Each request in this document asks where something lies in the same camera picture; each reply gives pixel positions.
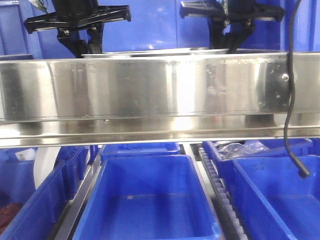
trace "blue plastic bin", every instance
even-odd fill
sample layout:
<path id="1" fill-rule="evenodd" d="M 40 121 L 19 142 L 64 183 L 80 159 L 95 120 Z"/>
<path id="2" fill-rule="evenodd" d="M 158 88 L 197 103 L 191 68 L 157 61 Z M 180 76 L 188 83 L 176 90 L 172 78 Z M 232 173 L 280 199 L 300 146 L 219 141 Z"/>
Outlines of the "blue plastic bin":
<path id="1" fill-rule="evenodd" d="M 99 0 L 100 5 L 129 5 L 132 21 L 105 25 L 104 52 L 209 46 L 205 17 L 180 17 L 180 0 Z"/>
<path id="2" fill-rule="evenodd" d="M 320 157 L 300 159 L 311 171 L 305 179 L 289 157 L 233 161 L 231 199 L 253 239 L 319 239 Z"/>
<path id="3" fill-rule="evenodd" d="M 0 207 L 24 206 L 0 236 L 0 240 L 44 240 L 63 211 L 65 195 L 61 161 L 35 190 L 34 162 L 0 162 Z"/>
<path id="4" fill-rule="evenodd" d="M 94 160 L 96 159 L 98 152 L 99 152 L 98 145 L 89 146 L 89 151 L 90 151 L 90 159 L 87 164 L 92 164 L 94 162 Z"/>
<path id="5" fill-rule="evenodd" d="M 134 156 L 162 156 L 180 153 L 177 142 L 107 144 L 100 149 L 101 160 Z"/>
<path id="6" fill-rule="evenodd" d="M 84 146 L 66 147 L 65 154 L 70 154 L 62 169 L 65 194 L 68 200 L 75 197 L 79 183 L 85 177 L 88 149 Z"/>
<path id="7" fill-rule="evenodd" d="M 220 235 L 190 157 L 102 164 L 74 240 L 215 240 Z"/>
<path id="8" fill-rule="evenodd" d="M 285 141 L 283 139 L 260 140 L 260 142 L 268 147 L 269 150 L 243 155 L 240 158 L 284 157 L 288 155 L 285 148 Z M 223 160 L 219 155 L 214 142 L 204 141 L 202 144 L 205 152 L 208 154 L 208 157 L 213 160 L 219 177 L 227 181 L 228 178 L 231 177 L 230 172 L 232 171 L 232 159 Z M 289 145 L 291 150 L 298 156 L 308 155 L 313 151 L 313 142 L 308 138 L 289 139 Z"/>

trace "metal bolt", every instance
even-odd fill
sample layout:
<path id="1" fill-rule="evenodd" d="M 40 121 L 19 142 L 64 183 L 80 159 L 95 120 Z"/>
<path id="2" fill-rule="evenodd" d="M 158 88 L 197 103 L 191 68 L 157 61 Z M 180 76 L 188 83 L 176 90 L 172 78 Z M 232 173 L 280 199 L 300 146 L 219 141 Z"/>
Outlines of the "metal bolt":
<path id="1" fill-rule="evenodd" d="M 289 80 L 289 75 L 287 73 L 284 73 L 281 77 L 282 82 L 288 82 Z"/>

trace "blue storage box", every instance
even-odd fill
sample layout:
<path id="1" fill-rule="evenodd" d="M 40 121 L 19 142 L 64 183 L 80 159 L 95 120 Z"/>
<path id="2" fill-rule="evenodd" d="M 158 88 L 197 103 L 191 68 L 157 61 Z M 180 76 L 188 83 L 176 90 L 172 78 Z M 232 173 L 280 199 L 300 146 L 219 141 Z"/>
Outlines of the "blue storage box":
<path id="1" fill-rule="evenodd" d="M 85 177 L 87 166 L 86 158 L 88 151 L 89 150 L 84 146 L 66 147 L 65 149 L 65 154 L 70 154 L 68 155 L 67 159 L 65 159 L 62 169 L 65 194 L 68 200 L 71 200 L 75 197 L 79 188 L 79 183 Z"/>
<path id="2" fill-rule="evenodd" d="M 99 0 L 100 5 L 129 5 L 132 20 L 105 24 L 104 52 L 209 46 L 205 17 L 180 17 L 180 0 Z"/>
<path id="3" fill-rule="evenodd" d="M 102 164 L 74 240 L 215 240 L 219 226 L 190 157 Z"/>
<path id="4" fill-rule="evenodd" d="M 162 156 L 179 153 L 180 147 L 177 142 L 107 144 L 102 146 L 99 152 L 102 161 L 120 157 Z"/>
<path id="5" fill-rule="evenodd" d="M 96 159 L 98 152 L 99 152 L 98 145 L 89 146 L 89 151 L 90 151 L 90 159 L 87 164 L 92 164 L 94 162 L 94 160 Z"/>
<path id="6" fill-rule="evenodd" d="M 233 161 L 231 199 L 253 239 L 319 239 L 320 157 L 300 159 L 311 171 L 305 179 L 289 157 Z"/>
<path id="7" fill-rule="evenodd" d="M 0 207 L 24 205 L 0 240 L 44 240 L 63 211 L 65 195 L 61 161 L 35 190 L 34 162 L 0 162 Z"/>
<path id="8" fill-rule="evenodd" d="M 260 142 L 269 148 L 269 150 L 259 151 L 253 154 L 247 154 L 241 156 L 244 157 L 284 157 L 287 156 L 287 150 L 285 148 L 285 141 L 283 139 L 270 139 L 260 140 Z M 232 171 L 232 159 L 222 159 L 219 155 L 217 148 L 212 141 L 204 141 L 203 148 L 208 154 L 208 157 L 213 160 L 218 175 L 227 181 L 231 178 Z M 290 149 L 298 156 L 308 155 L 313 151 L 313 142 L 308 138 L 289 139 Z"/>

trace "metal frame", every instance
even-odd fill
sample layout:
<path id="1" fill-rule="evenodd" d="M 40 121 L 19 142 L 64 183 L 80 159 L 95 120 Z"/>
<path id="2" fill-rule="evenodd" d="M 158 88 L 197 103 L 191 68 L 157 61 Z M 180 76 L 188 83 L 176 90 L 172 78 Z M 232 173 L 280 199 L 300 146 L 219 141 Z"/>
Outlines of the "metal frame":
<path id="1" fill-rule="evenodd" d="M 0 62 L 0 147 L 281 138 L 286 53 Z M 320 53 L 296 53 L 290 137 L 320 136 Z"/>

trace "black robotic gripper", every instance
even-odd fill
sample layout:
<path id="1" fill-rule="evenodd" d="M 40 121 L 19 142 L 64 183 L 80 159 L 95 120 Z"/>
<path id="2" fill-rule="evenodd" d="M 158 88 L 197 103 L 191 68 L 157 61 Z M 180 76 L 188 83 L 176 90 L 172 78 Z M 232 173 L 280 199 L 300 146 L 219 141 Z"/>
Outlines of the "black robotic gripper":
<path id="1" fill-rule="evenodd" d="M 29 34 L 57 29 L 57 38 L 77 58 L 82 54 L 101 54 L 104 23 L 131 21 L 128 5 L 99 6 L 97 0 L 52 0 L 55 12 L 30 17 L 24 21 Z M 80 39 L 86 30 L 89 40 Z"/>

